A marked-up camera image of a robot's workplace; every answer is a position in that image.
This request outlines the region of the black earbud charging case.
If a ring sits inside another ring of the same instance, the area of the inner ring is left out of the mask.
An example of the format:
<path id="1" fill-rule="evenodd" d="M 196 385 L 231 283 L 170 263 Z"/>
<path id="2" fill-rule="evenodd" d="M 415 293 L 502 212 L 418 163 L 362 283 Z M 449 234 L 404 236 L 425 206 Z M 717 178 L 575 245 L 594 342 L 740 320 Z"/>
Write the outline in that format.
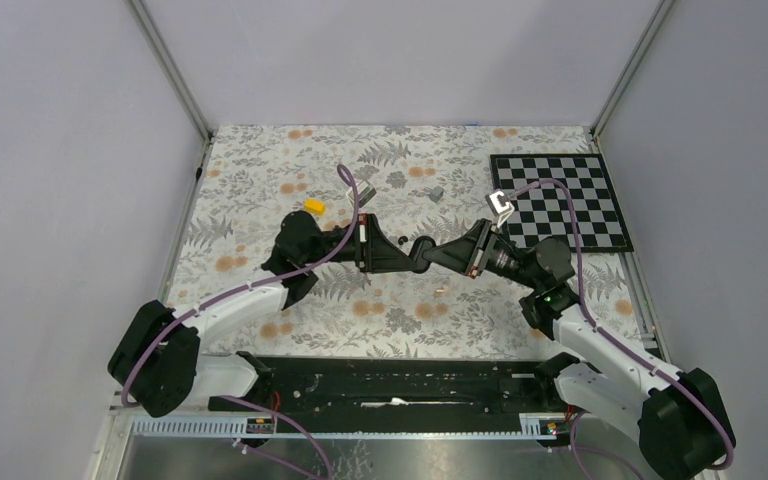
<path id="1" fill-rule="evenodd" d="M 420 236 L 414 241 L 409 253 L 409 257 L 413 262 L 411 269 L 413 273 L 423 274 L 428 271 L 431 262 L 425 258 L 425 253 L 435 246 L 435 240 L 429 236 Z"/>

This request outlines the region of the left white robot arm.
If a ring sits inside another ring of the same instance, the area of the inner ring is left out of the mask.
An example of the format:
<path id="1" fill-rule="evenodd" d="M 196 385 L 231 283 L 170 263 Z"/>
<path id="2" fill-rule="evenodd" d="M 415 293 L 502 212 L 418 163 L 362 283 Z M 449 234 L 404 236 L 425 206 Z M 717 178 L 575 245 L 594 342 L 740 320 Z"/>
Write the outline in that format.
<path id="1" fill-rule="evenodd" d="M 372 214 L 355 224 L 323 231 L 313 216 L 294 211 L 281 222 L 271 254 L 251 281 L 178 312 L 158 300 L 141 306 L 114 350 L 107 371 L 123 388 L 127 404 L 162 417 L 181 406 L 232 395 L 248 411 L 269 401 L 270 385 L 242 354 L 209 354 L 214 342 L 243 324 L 286 310 L 302 300 L 323 263 L 351 262 L 365 274 L 423 273 L 432 238 L 417 238 L 402 251 Z"/>

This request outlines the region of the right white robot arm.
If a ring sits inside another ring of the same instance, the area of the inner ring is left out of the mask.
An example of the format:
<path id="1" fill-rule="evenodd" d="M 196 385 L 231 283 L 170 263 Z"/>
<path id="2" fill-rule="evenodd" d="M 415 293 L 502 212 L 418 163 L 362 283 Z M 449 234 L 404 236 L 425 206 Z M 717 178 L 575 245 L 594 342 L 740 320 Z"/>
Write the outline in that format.
<path id="1" fill-rule="evenodd" d="M 568 243 L 548 237 L 522 249 L 489 220 L 431 247 L 423 258 L 470 278 L 491 272 L 530 288 L 519 304 L 527 324 L 567 348 L 542 364 L 535 402 L 557 412 L 569 404 L 633 440 L 663 479 L 691 479 L 726 468 L 736 440 L 714 379 L 648 353 L 596 322 L 569 283 L 576 271 Z"/>

